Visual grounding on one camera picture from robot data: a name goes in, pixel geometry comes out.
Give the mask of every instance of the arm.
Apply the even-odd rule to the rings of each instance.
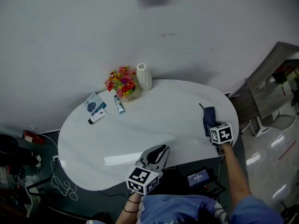
[[[118,217],[117,221],[115,224],[135,224],[137,221],[137,211],[139,209],[139,203],[141,200],[142,195],[135,192],[129,197],[129,200],[135,203],[132,203],[130,201],[127,201],[124,209],[126,211],[132,211],[136,213],[131,213],[131,212],[125,212],[122,210],[120,216]]]
[[[251,192],[247,184],[246,177],[239,165],[235,153],[230,144],[222,144],[228,167],[229,189],[232,197],[233,208],[246,196],[250,196]]]

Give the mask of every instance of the flower bouquet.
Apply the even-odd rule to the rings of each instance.
[[[141,94],[137,86],[136,70],[131,70],[129,66],[122,66],[118,71],[112,71],[104,84],[109,92],[115,90],[123,102],[131,102]]]

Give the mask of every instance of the white oval table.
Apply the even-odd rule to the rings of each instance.
[[[216,120],[231,123],[234,142],[237,140],[236,111],[214,88],[180,80],[153,80],[150,91],[123,103],[123,114],[118,114],[114,95],[108,91],[99,94],[107,104],[107,116],[90,125],[82,104],[60,131],[58,153],[63,169],[84,189],[103,190],[125,181],[131,165],[155,145],[170,147],[166,167],[217,157],[205,136],[199,103],[214,106]]]

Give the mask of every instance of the screen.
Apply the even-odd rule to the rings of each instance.
[[[188,182],[190,187],[200,184],[202,182],[206,182],[209,179],[210,177],[206,170],[202,170],[200,172],[188,176]]]

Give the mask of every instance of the black and white marker cube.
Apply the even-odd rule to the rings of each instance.
[[[132,166],[126,178],[127,188],[146,195],[158,185],[158,177],[159,173]]]
[[[222,144],[234,140],[233,130],[230,123],[210,128],[211,139],[213,143]]]

